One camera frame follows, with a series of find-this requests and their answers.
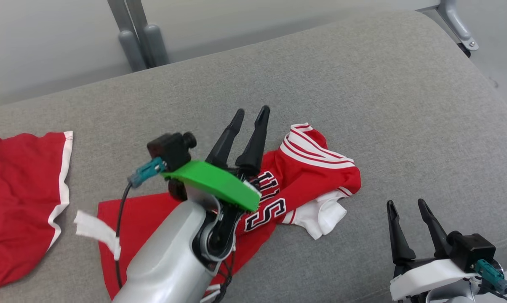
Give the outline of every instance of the red cloth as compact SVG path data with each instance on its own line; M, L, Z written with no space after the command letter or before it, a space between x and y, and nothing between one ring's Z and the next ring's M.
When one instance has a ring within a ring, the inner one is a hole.
M0 138L0 286L27 275L61 233L72 132Z
M259 209L244 215L237 226L233 274L269 239L276 225L284 223L287 213L328 192L348 197L361 186L360 172L353 160L329 151L325 137L307 123L293 125L280 148L263 156L259 179L263 195ZM113 229L119 205L120 200L114 200L98 206L98 218ZM125 203L119 259L123 281L132 258L177 205L167 193L131 198ZM291 217L285 223L292 222ZM100 243L99 247L104 281L113 299L119 291L115 261L105 244ZM217 275L212 284L222 282L224 278Z

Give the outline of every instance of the green plastic bracket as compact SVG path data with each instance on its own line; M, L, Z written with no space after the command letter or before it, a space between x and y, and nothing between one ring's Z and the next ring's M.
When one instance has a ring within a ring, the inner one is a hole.
M213 194L247 211L256 211L259 207L260 197L255 190L229 172L204 161L192 160L176 171L164 171L161 175Z

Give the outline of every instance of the black rubber foot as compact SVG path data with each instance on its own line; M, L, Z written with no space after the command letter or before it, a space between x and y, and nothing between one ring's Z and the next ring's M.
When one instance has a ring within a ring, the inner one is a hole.
M463 43L458 43L457 46L467 55L467 58L471 58L471 51L468 50Z

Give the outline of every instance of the gray table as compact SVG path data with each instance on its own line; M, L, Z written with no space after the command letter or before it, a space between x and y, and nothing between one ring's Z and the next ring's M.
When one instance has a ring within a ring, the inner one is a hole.
M507 107L433 21L388 12L0 107L3 138L65 130L75 138L63 234L29 276L0 288L0 302L109 301L97 244L74 235L76 211L96 213L99 201L118 198L147 161L146 142L164 132L191 130L194 157L205 157L242 107L234 159L263 104L272 108L267 150L307 121L355 159L363 188L317 241L279 226L225 302L387 300L388 199L419 257L433 253L422 197L447 231L492 241L507 268ZM132 194L163 190L154 179Z

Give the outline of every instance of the white sleeve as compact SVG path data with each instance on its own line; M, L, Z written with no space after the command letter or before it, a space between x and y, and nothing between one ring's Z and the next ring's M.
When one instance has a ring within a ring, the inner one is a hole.
M338 203L338 200L344 197L347 195L338 190L323 194L288 212L283 223L302 226L313 239L317 240L323 234L331 232L345 217L347 211Z

